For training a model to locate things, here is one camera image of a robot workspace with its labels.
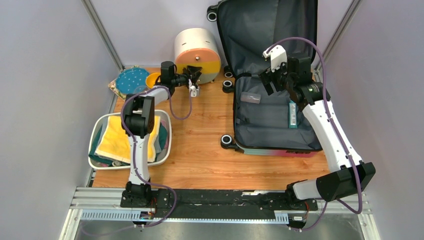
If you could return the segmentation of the round pastel drawer cabinet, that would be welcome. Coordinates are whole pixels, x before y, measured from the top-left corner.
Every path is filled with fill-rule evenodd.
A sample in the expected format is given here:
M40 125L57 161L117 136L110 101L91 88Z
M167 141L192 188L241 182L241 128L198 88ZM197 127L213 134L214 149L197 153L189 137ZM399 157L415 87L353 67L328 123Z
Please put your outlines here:
M188 66L201 67L199 84L214 81L221 71L221 58L213 34L205 28L188 28L174 39L177 73Z

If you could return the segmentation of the teal tube with barcode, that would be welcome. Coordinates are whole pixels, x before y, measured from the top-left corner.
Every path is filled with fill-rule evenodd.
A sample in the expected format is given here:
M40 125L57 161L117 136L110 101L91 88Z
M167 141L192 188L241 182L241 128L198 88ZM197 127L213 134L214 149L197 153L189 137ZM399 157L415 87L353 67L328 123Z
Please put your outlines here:
M297 104L290 100L288 104L288 128L289 129L297 129Z

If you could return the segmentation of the pink and teal kids suitcase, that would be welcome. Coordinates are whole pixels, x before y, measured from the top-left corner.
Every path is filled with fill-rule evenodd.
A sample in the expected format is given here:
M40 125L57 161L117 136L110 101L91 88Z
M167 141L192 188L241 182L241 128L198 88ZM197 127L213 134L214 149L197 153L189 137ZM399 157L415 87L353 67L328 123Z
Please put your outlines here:
M206 10L216 22L225 60L224 73L234 77L222 85L233 95L233 134L220 139L224 149L245 155L312 157L322 150L306 117L297 107L297 128L289 128L290 96L286 90L268 95L259 77L270 61L263 52L283 40L289 58L316 56L316 0L221 0ZM242 92L261 95L260 103L240 100Z

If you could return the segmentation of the dark green garment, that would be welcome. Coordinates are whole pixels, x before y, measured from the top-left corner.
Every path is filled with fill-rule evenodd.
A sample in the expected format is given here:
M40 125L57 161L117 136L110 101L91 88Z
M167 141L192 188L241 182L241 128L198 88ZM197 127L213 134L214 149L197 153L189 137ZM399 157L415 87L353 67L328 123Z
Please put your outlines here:
M157 158L157 154L164 149L166 141L167 130L160 123L158 134L152 135L148 142L149 163L153 162ZM106 160L112 160L113 166L130 164L130 141L121 126L120 116L114 115L108 118L107 127L94 154Z

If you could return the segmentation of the white plastic basin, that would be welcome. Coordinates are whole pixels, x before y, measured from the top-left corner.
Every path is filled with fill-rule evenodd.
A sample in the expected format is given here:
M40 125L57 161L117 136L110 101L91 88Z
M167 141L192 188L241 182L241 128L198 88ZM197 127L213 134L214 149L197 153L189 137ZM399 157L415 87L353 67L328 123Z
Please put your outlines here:
M164 146L164 149L158 153L156 156L157 158L153 162L149 162L148 166L159 166L167 160L167 158L170 155L171 152L171 144L172 144L172 125L171 125L171 118L167 112L164 110L157 109L155 110L155 115L160 117L161 124L164 126L164 128L167 131L167 138L166 138L166 144ZM116 113L109 113L103 116L120 116L119 112ZM97 124L99 119L94 124L94 127L91 132L90 141L88 145L88 163L89 165L95 169L95 170L126 170L130 168L130 165L128 163L123 163L121 165L112 165L112 160L106 160L105 158L102 158L98 155L95 155L95 148L98 146L100 141L98 141L96 137L97 133Z

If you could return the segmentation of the grey garment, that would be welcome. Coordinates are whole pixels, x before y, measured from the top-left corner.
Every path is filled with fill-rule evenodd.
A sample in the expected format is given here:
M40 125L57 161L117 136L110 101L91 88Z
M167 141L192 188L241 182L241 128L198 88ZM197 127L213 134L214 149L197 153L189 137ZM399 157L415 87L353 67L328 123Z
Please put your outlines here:
M97 131L96 131L96 137L97 137L97 141L100 141L108 124L108 119L109 119L109 115L104 115L102 116L97 123Z

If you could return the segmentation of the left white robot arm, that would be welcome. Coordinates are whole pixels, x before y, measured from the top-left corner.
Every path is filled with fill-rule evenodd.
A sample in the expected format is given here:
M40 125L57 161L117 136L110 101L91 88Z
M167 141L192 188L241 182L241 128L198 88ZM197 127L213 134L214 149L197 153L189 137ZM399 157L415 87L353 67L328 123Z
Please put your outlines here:
M153 201L151 176L148 167L149 140L159 121L155 120L155 107L166 100L171 101L176 87L186 87L189 97L199 94L198 80L201 66L188 65L177 72L177 65L164 61L160 75L151 89L127 95L120 112L121 126L130 143L130 175L122 192L122 208L147 208Z

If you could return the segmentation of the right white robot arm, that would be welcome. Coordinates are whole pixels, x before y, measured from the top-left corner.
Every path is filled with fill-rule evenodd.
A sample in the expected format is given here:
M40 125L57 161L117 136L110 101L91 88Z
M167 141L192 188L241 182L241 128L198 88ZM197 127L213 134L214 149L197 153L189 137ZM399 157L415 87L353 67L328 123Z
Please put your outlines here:
M311 124L327 159L329 173L287 186L286 205L299 209L307 199L338 201L355 214L363 211L362 192L376 173L372 162L364 162L344 133L323 82L313 80L310 58L285 54L272 56L270 66L259 76L265 85L285 90Z

